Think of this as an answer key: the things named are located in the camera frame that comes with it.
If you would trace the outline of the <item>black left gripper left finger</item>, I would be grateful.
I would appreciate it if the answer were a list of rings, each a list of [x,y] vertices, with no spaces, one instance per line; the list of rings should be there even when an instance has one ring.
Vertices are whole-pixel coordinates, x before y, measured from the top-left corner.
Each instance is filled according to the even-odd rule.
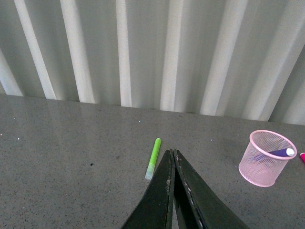
[[[123,229],[170,229],[173,219],[175,163],[166,150],[141,201]]]

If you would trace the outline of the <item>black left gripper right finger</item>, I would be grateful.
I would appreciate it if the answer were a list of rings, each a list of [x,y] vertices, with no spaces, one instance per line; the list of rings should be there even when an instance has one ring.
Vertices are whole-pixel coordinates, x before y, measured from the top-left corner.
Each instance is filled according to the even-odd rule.
[[[175,162],[174,198],[181,229],[247,229],[178,150]]]

